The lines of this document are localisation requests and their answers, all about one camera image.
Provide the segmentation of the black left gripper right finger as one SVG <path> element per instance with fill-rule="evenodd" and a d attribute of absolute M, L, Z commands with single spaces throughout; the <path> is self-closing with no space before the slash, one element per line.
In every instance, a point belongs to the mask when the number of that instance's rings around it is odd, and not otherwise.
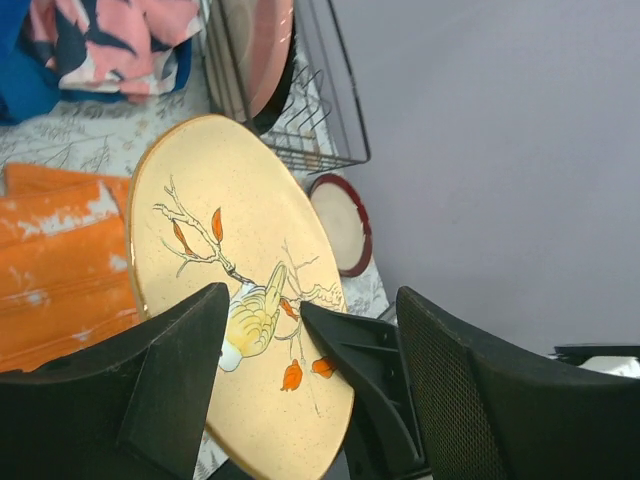
<path fill-rule="evenodd" d="M 396 296 L 421 439 L 437 479 L 635 479 L 639 383 L 544 357 Z"/>

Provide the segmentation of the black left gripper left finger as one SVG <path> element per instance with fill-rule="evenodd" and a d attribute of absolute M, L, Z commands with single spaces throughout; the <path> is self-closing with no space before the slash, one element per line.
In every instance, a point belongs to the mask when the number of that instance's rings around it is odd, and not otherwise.
<path fill-rule="evenodd" d="M 228 307 L 213 283 L 94 346 L 3 373 L 2 478 L 192 478 Z"/>

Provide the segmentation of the red rimmed black plate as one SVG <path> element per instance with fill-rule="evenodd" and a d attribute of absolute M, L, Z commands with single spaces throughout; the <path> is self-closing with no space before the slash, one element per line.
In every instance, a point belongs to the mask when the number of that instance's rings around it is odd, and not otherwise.
<path fill-rule="evenodd" d="M 372 259 L 373 236 L 358 192 L 344 177 L 327 173 L 312 183 L 309 199 L 329 239 L 340 275 L 361 275 Z"/>

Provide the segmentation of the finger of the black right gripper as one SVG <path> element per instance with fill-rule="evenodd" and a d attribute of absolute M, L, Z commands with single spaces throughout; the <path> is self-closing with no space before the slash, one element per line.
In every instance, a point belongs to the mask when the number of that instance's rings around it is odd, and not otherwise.
<path fill-rule="evenodd" d="M 353 388 L 343 441 L 352 479 L 421 479 L 430 465 L 399 329 L 310 302 L 301 319 L 315 345 Z"/>

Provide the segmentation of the yellow rimmed plate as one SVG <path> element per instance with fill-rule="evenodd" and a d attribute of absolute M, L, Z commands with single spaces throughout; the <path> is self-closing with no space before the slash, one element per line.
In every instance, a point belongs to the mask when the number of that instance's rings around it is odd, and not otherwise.
<path fill-rule="evenodd" d="M 219 114 L 180 123 L 133 174 L 129 273 L 140 315 L 210 283 L 229 292 L 205 427 L 256 479 L 319 479 L 346 434 L 354 393 L 314 345 L 310 302 L 346 302 L 325 231 L 282 161 Z"/>

